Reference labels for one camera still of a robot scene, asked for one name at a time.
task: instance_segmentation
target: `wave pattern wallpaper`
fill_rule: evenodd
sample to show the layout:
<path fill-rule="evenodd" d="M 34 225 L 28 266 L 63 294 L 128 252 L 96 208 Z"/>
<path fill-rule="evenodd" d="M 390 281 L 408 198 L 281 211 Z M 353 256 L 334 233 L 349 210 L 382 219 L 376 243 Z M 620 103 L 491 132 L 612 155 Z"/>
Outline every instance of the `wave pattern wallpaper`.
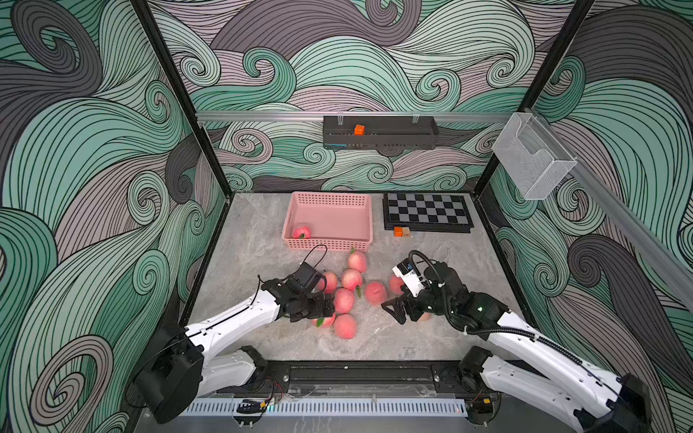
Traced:
<path fill-rule="evenodd" d="M 224 202 L 162 76 L 129 0 L 0 3 L 2 432 L 137 412 L 128 376 Z"/>
<path fill-rule="evenodd" d="M 693 270 L 693 5 L 598 12 L 536 108 Z M 693 314 L 575 179 L 542 202 L 522 200 L 502 167 L 490 185 L 484 209 L 541 330 L 645 380 L 653 432 L 692 431 Z"/>
<path fill-rule="evenodd" d="M 618 3 L 626 0 L 612 0 Z M 197 110 L 514 112 L 573 0 L 150 0 Z M 207 123 L 246 191 L 470 191 L 502 125 L 325 150 L 319 123 Z"/>

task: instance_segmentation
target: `metal rail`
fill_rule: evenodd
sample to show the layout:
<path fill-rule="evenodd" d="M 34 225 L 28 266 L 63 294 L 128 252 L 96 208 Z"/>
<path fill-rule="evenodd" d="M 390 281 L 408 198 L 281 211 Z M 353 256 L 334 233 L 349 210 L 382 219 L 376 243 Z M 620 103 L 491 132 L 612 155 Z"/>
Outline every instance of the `metal rail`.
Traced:
<path fill-rule="evenodd" d="M 454 113 L 454 112 L 278 112 L 278 111 L 200 111 L 199 122 L 322 122 L 324 116 L 433 116 L 436 122 L 449 123 L 506 123 L 507 113 Z"/>

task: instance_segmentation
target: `metal vent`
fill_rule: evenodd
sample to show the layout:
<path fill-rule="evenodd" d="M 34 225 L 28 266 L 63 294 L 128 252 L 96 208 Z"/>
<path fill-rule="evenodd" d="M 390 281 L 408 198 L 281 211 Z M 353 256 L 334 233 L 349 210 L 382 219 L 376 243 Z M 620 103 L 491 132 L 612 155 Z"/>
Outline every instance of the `metal vent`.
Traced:
<path fill-rule="evenodd" d="M 196 398 L 180 416 L 233 416 L 240 399 Z M 451 398 L 300 398 L 270 407 L 265 416 L 467 416 Z"/>

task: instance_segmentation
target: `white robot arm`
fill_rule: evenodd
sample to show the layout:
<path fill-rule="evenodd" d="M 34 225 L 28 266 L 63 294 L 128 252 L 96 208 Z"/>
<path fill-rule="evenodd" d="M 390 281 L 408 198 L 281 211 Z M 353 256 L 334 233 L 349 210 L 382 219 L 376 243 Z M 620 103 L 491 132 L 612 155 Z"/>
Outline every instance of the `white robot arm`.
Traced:
<path fill-rule="evenodd" d="M 428 264 L 420 273 L 413 260 Z M 457 272 L 432 263 L 418 251 L 394 268 L 402 275 L 403 294 L 382 307 L 399 323 L 417 321 L 425 312 L 443 315 L 455 329 L 517 355 L 528 371 L 491 352 L 474 347 L 460 362 L 460 380 L 475 389 L 515 396 L 570 425 L 578 432 L 646 432 L 649 426 L 647 386 L 632 375 L 618 377 L 571 353 L 542 335 L 508 307 L 485 293 L 469 292 Z M 250 347 L 218 356 L 243 335 L 289 316 L 291 321 L 330 317 L 331 294 L 311 290 L 323 276 L 301 267 L 284 280 L 258 285 L 256 294 L 223 313 L 186 329 L 164 327 L 150 340 L 134 382 L 158 422 L 182 412 L 196 397 L 229 386 L 257 381 L 258 362 Z"/>

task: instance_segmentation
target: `black and white checkerboard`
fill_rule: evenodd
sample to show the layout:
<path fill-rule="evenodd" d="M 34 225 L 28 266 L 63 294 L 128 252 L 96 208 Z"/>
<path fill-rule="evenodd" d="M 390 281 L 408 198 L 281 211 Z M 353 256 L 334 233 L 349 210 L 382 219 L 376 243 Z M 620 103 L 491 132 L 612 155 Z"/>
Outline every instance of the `black and white checkerboard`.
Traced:
<path fill-rule="evenodd" d="M 385 229 L 469 233 L 474 227 L 461 195 L 388 193 L 383 197 Z"/>

